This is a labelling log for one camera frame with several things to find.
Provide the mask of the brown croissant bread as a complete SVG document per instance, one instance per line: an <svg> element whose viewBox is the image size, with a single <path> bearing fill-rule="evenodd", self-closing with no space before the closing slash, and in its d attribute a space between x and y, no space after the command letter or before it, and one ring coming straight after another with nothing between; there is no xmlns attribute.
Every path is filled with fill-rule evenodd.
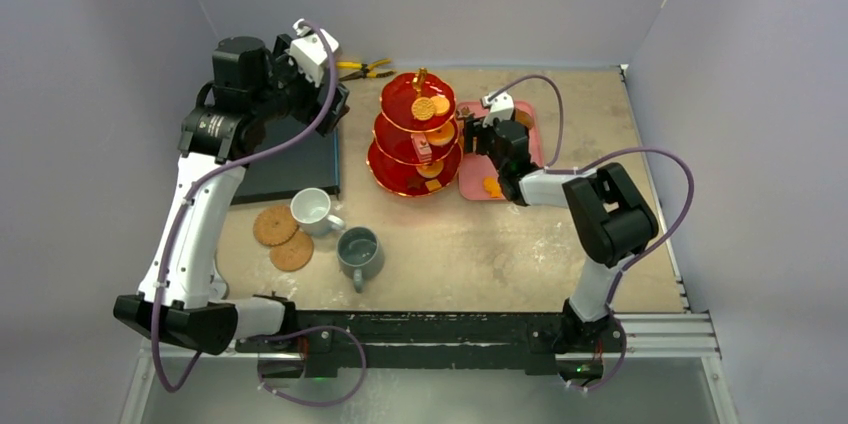
<svg viewBox="0 0 848 424"><path fill-rule="evenodd" d="M528 131L532 130L535 126L535 120L533 116L530 113L521 109L517 109L515 111L514 120L526 127Z"/></svg>

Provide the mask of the fish shaped yellow cookie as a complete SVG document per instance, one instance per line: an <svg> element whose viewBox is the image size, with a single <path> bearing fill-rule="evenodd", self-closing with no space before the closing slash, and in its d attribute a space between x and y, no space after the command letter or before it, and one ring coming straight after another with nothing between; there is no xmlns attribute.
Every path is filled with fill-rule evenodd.
<svg viewBox="0 0 848 424"><path fill-rule="evenodd" d="M504 198L500 184L495 177L485 177L482 180L482 187L490 199Z"/></svg>

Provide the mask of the orange glazed donut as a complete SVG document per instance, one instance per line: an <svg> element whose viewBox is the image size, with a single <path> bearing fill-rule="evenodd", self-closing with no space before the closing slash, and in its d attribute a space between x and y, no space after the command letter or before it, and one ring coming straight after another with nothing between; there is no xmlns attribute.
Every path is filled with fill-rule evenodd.
<svg viewBox="0 0 848 424"><path fill-rule="evenodd" d="M427 142L434 147L442 147L450 144L456 136L456 130L451 122L445 123L438 129L425 133Z"/></svg>

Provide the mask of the round yellow cracker bottom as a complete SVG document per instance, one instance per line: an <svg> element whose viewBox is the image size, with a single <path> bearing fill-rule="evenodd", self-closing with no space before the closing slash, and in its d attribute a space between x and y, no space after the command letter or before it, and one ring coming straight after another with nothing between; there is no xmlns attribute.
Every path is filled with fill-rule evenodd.
<svg viewBox="0 0 848 424"><path fill-rule="evenodd" d="M436 95L431 97L430 101L433 104L435 116L443 116L449 113L451 109L451 102L448 98Z"/></svg>

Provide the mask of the round yellow cracker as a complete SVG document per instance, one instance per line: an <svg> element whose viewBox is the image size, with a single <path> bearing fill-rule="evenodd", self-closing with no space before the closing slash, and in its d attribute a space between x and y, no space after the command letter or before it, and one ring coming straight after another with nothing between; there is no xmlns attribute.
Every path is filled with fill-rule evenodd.
<svg viewBox="0 0 848 424"><path fill-rule="evenodd" d="M418 97L411 104L410 112L416 121L428 121L435 116L436 106L432 99Z"/></svg>
<svg viewBox="0 0 848 424"><path fill-rule="evenodd" d="M448 98L436 95L431 97L430 101L433 104L435 116L443 116L449 113L451 109L451 102Z"/></svg>

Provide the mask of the round yellow cracker top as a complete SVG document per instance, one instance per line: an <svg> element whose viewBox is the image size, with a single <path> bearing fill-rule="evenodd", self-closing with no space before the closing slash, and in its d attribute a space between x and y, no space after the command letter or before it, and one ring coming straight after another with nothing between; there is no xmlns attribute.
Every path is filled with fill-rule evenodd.
<svg viewBox="0 0 848 424"><path fill-rule="evenodd" d="M432 99L418 97L411 104L410 112L416 121L428 121L435 116L436 106Z"/></svg>

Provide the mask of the white ceramic mug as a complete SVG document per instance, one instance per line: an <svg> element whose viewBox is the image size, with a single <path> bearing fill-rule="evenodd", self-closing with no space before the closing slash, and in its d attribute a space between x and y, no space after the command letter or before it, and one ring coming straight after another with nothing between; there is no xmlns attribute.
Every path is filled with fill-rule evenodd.
<svg viewBox="0 0 848 424"><path fill-rule="evenodd" d="M299 228L312 237L321 237L346 228L344 220L333 214L330 196L319 188L299 191L290 202L290 211Z"/></svg>

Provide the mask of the woven round coaster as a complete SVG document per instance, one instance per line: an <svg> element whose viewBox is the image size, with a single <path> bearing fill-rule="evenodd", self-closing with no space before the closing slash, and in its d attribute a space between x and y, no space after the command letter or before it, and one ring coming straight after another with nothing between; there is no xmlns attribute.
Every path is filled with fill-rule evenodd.
<svg viewBox="0 0 848 424"><path fill-rule="evenodd" d="M264 246L274 247L285 244L298 231L288 205L276 205L260 212L253 223L253 235Z"/></svg>
<svg viewBox="0 0 848 424"><path fill-rule="evenodd" d="M306 266L312 259L314 242L310 235L298 231L287 242L271 248L271 264L282 272L294 272Z"/></svg>

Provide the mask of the grey ceramic mug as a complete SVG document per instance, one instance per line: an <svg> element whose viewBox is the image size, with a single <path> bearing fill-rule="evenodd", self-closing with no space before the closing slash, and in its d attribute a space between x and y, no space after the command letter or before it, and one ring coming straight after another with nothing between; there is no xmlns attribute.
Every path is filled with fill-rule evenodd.
<svg viewBox="0 0 848 424"><path fill-rule="evenodd" d="M384 248L377 235L361 226L342 233L337 241L336 257L357 293L364 292L367 281L376 277L385 263Z"/></svg>

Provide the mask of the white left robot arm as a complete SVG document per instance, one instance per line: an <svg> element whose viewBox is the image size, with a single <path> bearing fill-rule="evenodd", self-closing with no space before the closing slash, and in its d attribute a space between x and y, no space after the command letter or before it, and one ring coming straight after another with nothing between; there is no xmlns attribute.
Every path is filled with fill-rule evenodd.
<svg viewBox="0 0 848 424"><path fill-rule="evenodd" d="M263 156L268 122L291 117L305 134L327 134L347 113L334 78L337 41L319 31L222 40L213 77L199 90L178 142L178 178L166 227L138 289L119 296L114 317L155 342L217 355L259 336L272 352L297 343L283 298L226 300L214 294L216 252L232 199L249 164Z"/></svg>

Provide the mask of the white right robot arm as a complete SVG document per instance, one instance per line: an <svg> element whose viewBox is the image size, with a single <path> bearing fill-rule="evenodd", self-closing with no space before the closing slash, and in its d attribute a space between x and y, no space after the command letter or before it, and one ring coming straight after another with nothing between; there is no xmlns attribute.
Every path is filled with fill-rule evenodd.
<svg viewBox="0 0 848 424"><path fill-rule="evenodd" d="M555 343L584 351L610 321L609 296L624 266L658 234L654 212L619 163L555 173L537 165L522 123L482 117L464 120L464 150L488 158L504 198L519 206L564 208L585 253L578 284L563 305Z"/></svg>

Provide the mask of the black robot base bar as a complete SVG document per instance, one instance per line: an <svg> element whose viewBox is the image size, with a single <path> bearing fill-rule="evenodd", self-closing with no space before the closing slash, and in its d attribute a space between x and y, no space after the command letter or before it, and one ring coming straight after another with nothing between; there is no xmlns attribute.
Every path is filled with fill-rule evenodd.
<svg viewBox="0 0 848 424"><path fill-rule="evenodd" d="M239 353L289 355L309 377L343 368L517 370L580 383L598 381L603 358L627 348L620 322L583 323L559 312L304 310L290 313L278 333L240 338Z"/></svg>

